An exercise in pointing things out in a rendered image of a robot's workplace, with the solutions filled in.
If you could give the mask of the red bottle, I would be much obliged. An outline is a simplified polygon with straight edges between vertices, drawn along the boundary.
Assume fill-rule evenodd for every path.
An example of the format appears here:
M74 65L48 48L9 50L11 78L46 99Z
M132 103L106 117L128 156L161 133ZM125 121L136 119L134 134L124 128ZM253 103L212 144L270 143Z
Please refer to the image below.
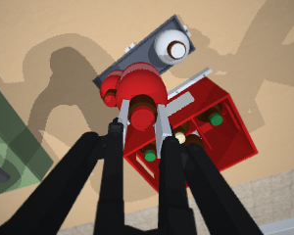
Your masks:
M116 92L119 111L123 99L129 100L129 123L138 130L148 130L157 121L158 104L167 106L168 91L155 67L137 62L122 73Z
M116 107L116 92L123 74L123 70L111 71L100 86L100 96L108 107ZM106 94L105 94L106 93ZM105 100L104 100L105 99Z

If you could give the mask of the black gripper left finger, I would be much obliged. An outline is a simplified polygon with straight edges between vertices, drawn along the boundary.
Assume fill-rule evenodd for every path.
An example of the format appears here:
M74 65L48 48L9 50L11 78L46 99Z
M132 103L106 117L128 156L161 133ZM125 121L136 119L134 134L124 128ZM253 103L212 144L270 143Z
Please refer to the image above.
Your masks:
M122 99L120 115L109 123L107 135L83 133L0 225L0 235L57 235L98 160L103 159L93 235L124 235L123 146L128 108L129 100Z

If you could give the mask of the brown bottle with white cap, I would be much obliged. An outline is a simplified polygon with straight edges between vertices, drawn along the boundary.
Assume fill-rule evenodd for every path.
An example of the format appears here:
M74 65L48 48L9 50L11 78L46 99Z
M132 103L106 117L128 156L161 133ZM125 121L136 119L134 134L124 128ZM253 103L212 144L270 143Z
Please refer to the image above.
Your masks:
M197 143L200 146L203 147L203 149L205 150L205 146L204 143L200 137L200 135L198 134L197 130L190 133L189 135L186 136L185 141L182 143L182 145L188 146L189 143Z

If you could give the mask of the brown glass bottle with cream cap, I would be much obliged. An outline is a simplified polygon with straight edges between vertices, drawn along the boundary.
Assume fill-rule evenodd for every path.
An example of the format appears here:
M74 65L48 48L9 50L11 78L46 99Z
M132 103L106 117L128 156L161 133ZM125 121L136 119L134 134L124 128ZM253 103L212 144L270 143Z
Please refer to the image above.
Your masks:
M189 129L189 121L183 123L182 125L176 127L174 131L175 138L179 140L179 143L182 144L186 139L186 133Z

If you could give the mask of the white bottle with brown band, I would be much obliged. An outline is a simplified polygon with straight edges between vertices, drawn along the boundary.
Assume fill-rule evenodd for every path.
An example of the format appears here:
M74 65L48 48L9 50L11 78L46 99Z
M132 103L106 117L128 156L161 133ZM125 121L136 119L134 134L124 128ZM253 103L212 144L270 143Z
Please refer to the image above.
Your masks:
M168 29L158 34L154 47L162 62L168 65L177 65L188 55L189 41L183 32L176 29Z

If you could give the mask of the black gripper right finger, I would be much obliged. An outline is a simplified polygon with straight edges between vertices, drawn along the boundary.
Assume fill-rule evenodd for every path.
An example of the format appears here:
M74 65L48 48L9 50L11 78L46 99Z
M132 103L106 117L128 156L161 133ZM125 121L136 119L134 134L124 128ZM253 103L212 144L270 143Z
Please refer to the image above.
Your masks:
M211 235L264 235L205 150L180 144L165 105L158 104L157 112L158 228L166 227L167 235L198 235L186 180Z

